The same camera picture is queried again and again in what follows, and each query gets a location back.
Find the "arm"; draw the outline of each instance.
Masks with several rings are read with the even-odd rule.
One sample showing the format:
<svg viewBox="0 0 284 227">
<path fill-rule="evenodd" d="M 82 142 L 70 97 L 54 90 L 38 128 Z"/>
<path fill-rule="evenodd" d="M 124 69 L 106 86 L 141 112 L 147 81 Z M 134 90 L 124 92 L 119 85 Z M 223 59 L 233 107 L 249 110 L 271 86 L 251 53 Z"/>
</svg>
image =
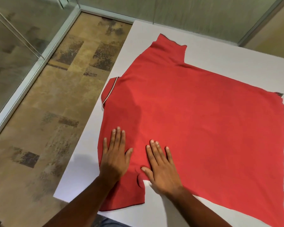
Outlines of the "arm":
<svg viewBox="0 0 284 227">
<path fill-rule="evenodd" d="M 151 140 L 151 147 L 146 146 L 148 159 L 153 170 L 147 167 L 141 169 L 148 176 L 153 186 L 170 199 L 190 227 L 231 227 L 218 214 L 183 187 L 170 150 L 168 147 L 165 150 L 167 158 L 158 142 Z"/>
<path fill-rule="evenodd" d="M 109 148 L 107 139 L 103 140 L 100 175 L 43 227 L 90 227 L 102 202 L 128 169 L 133 149 L 125 154 L 124 150 L 125 131 L 118 127 L 111 133 Z"/>
</svg>

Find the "hand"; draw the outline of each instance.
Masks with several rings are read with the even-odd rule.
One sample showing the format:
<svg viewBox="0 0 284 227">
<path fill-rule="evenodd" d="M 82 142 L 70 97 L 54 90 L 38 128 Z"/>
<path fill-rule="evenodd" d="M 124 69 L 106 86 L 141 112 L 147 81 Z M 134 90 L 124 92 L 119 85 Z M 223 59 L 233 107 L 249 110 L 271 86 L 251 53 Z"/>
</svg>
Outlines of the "hand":
<svg viewBox="0 0 284 227">
<path fill-rule="evenodd" d="M 146 152 L 153 171 L 147 167 L 142 167 L 141 170 L 161 194 L 170 198 L 183 188 L 180 177 L 169 148 L 165 148 L 167 159 L 158 141 L 151 140 L 150 143 L 151 147 L 147 145 Z"/>
<path fill-rule="evenodd" d="M 126 153 L 125 150 L 125 131 L 121 132 L 120 127 L 111 132 L 109 148 L 107 139 L 103 140 L 103 153 L 100 165 L 99 177 L 109 186 L 113 187 L 117 181 L 126 173 L 133 148 Z"/>
</svg>

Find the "finger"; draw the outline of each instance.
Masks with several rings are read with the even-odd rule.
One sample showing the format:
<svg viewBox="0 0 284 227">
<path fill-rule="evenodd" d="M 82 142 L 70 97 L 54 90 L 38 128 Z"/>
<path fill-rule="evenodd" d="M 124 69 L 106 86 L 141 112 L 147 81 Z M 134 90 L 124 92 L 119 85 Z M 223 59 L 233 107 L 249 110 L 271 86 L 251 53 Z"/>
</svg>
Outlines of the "finger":
<svg viewBox="0 0 284 227">
<path fill-rule="evenodd" d="M 165 154 L 163 153 L 162 148 L 161 148 L 159 142 L 158 142 L 158 141 L 155 141 L 155 144 L 156 144 L 156 147 L 157 147 L 157 149 L 158 149 L 158 152 L 159 152 L 159 154 L 160 154 L 160 156 L 161 156 L 162 161 L 163 161 L 164 163 L 168 163 L 168 160 L 167 160 Z"/>
<path fill-rule="evenodd" d="M 151 150 L 150 145 L 147 145 L 147 146 L 146 146 L 146 152 L 147 152 L 148 160 L 149 160 L 149 162 L 150 162 L 152 168 L 158 166 L 158 163 L 157 163 L 157 161 L 156 161 L 156 159 L 155 159 L 155 157 L 154 157 L 154 154 L 153 154 L 153 152 L 152 152 L 152 150 Z"/>
<path fill-rule="evenodd" d="M 121 139 L 121 128 L 117 127 L 116 140 L 115 140 L 114 148 L 119 149 L 120 139 Z"/>
<path fill-rule="evenodd" d="M 124 150 L 125 150 L 125 131 L 124 130 L 121 132 L 121 141 L 120 141 L 119 150 L 124 153 Z"/>
<path fill-rule="evenodd" d="M 167 155 L 169 163 L 174 164 L 173 157 L 171 156 L 171 152 L 168 146 L 165 148 L 165 151 L 166 151 L 166 155 Z"/>
<path fill-rule="evenodd" d="M 153 172 L 151 171 L 151 169 L 147 168 L 147 167 L 142 167 L 141 170 L 146 174 L 146 176 L 149 178 L 149 180 L 151 181 L 152 184 L 155 183 L 155 180 L 154 180 L 154 174 Z"/>
<path fill-rule="evenodd" d="M 163 164 L 162 158 L 161 158 L 161 156 L 159 154 L 159 151 L 157 149 L 157 146 L 156 146 L 155 142 L 153 140 L 151 140 L 150 143 L 151 143 L 151 149 L 153 151 L 153 154 L 155 156 L 155 159 L 156 159 L 158 165 Z"/>
<path fill-rule="evenodd" d="M 110 135 L 110 142 L 109 142 L 108 151 L 110 151 L 110 150 L 112 150 L 114 148 L 115 139 L 116 139 L 116 129 L 113 129 L 111 131 L 111 135 Z"/>
<path fill-rule="evenodd" d="M 103 139 L 103 153 L 102 154 L 106 154 L 107 153 L 107 138 Z"/>
<path fill-rule="evenodd" d="M 131 154 L 133 153 L 133 148 L 130 148 L 125 153 L 125 163 L 129 165 Z"/>
</svg>

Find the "white table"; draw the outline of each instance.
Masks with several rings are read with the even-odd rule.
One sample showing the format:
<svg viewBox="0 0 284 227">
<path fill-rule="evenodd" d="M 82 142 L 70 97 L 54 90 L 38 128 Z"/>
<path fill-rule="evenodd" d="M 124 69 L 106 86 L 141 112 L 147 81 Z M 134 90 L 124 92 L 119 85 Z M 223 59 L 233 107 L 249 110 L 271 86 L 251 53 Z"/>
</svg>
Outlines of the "white table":
<svg viewBox="0 0 284 227">
<path fill-rule="evenodd" d="M 185 62 L 188 64 L 267 91 L 284 93 L 284 59 L 141 21 L 135 21 L 133 24 L 109 78 L 122 76 L 134 59 L 147 49 L 160 33 L 180 45 L 187 45 Z M 70 202 L 98 176 L 97 145 L 102 117 L 99 98 L 57 187 L 55 198 Z M 148 181 L 144 181 L 144 184 L 145 204 L 99 214 L 133 227 L 187 226 L 166 198 L 156 194 Z M 203 198 L 200 200 L 232 226 L 267 226 L 253 217 Z"/>
</svg>

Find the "red fabric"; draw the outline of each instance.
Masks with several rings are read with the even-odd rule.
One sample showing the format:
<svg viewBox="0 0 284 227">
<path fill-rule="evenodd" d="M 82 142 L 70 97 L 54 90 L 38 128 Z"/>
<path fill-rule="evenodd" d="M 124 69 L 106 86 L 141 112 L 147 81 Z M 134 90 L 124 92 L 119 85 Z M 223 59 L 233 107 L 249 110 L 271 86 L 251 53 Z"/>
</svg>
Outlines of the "red fabric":
<svg viewBox="0 0 284 227">
<path fill-rule="evenodd" d="M 183 185 L 213 203 L 284 227 L 284 105 L 275 93 L 184 63 L 186 46 L 159 35 L 106 101 L 102 140 L 120 126 L 129 171 L 101 210 L 144 203 L 150 139 L 169 146 Z M 114 80 L 103 91 L 104 100 Z"/>
</svg>

